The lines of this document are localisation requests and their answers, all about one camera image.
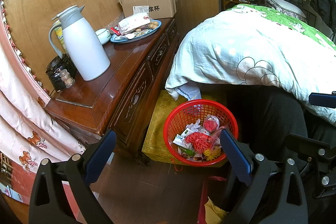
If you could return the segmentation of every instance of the dark wooden sideboard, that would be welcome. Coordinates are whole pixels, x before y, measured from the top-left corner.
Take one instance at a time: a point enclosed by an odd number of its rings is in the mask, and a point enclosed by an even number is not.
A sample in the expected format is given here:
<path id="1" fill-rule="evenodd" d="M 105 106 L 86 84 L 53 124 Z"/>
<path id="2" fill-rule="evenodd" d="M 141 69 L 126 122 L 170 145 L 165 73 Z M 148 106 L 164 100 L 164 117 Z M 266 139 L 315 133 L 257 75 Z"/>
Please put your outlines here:
<path id="1" fill-rule="evenodd" d="M 109 128 L 117 134 L 115 152 L 139 158 L 154 107 L 179 46 L 174 18 L 160 19 L 160 29 L 128 44 L 104 45 L 111 65 L 98 78 L 75 84 L 50 100 L 45 110 L 61 120 L 86 145 Z"/>

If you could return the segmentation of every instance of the pillow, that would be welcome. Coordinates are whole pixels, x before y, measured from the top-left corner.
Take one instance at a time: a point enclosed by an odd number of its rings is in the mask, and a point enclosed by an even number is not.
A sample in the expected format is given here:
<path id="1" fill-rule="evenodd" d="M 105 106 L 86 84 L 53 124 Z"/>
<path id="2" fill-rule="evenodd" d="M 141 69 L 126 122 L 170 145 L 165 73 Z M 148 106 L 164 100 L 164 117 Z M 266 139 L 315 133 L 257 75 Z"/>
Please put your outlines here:
<path id="1" fill-rule="evenodd" d="M 306 15 L 301 11 L 300 8 L 296 7 L 294 4 L 291 4 L 285 0 L 272 0 L 275 4 L 280 6 L 282 9 L 285 9 L 287 11 L 293 12 L 295 14 L 298 14 L 302 17 L 306 17 Z"/>
<path id="2" fill-rule="evenodd" d="M 265 0 L 265 6 L 307 23 L 306 15 L 300 10 L 300 8 L 285 0 Z"/>

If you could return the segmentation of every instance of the white blanket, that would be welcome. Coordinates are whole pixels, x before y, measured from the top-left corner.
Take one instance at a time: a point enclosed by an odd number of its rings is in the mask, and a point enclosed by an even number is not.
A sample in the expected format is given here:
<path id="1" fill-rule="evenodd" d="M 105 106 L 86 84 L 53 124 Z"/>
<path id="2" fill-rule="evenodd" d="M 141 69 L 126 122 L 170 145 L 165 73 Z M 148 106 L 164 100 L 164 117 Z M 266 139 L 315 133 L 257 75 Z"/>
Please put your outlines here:
<path id="1" fill-rule="evenodd" d="M 308 102 L 312 92 L 336 90 L 336 51 L 318 32 L 313 40 L 302 34 L 304 30 L 300 24 L 289 28 L 267 19 L 264 12 L 241 5 L 221 12 L 186 35 L 166 89 L 177 99 L 182 94 L 178 88 L 190 81 L 273 85 L 292 93 L 308 110 L 336 126 L 335 109 Z"/>

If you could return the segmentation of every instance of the oval tray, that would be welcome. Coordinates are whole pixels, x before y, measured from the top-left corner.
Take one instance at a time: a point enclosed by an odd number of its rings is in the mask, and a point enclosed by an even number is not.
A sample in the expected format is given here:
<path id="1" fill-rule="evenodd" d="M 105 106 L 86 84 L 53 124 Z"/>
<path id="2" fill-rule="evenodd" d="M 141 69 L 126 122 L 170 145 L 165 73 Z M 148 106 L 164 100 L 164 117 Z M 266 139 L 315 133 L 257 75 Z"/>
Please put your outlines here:
<path id="1" fill-rule="evenodd" d="M 124 40 L 118 40 L 118 41 L 114 40 L 117 37 L 117 35 L 113 34 L 112 37 L 111 37 L 111 39 L 110 39 L 110 41 L 113 42 L 113 43 L 118 43 L 118 44 L 126 44 L 126 43 L 135 42 L 135 41 L 138 41 L 138 40 L 143 39 L 145 37 L 148 37 L 151 34 L 155 33 L 160 28 L 160 26 L 161 26 L 161 21 L 160 20 L 153 20 L 153 21 L 157 21 L 159 23 L 158 27 L 155 28 L 154 30 L 149 31 L 146 34 L 140 35 L 139 37 L 135 37 L 133 39 L 127 39 L 127 38 L 125 38 Z"/>

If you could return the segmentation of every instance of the wooden drawer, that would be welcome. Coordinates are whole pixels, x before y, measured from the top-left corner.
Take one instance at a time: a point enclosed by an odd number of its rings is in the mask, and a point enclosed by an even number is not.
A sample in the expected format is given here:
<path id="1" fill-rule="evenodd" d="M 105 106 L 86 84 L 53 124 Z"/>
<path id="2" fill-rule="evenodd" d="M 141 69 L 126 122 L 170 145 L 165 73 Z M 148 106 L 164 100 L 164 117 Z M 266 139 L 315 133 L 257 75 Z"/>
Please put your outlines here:
<path id="1" fill-rule="evenodd" d="M 114 130 L 120 139 L 127 141 L 128 135 L 140 111 L 142 101 L 151 84 L 152 76 L 145 64 L 135 76 L 131 87 L 122 99 L 116 115 L 109 127 Z"/>
<path id="2" fill-rule="evenodd" d="M 169 27 L 167 28 L 167 36 L 168 36 L 169 45 L 174 40 L 176 33 L 177 33 L 176 21 L 175 19 L 173 19 L 173 21 L 170 23 Z"/>
<path id="3" fill-rule="evenodd" d="M 157 45 L 154 47 L 154 49 L 147 57 L 147 62 L 151 69 L 153 79 L 160 68 L 162 60 L 164 60 L 168 52 L 168 48 L 169 48 L 168 36 L 166 34 L 163 34 L 160 37 L 159 41 L 157 42 Z"/>

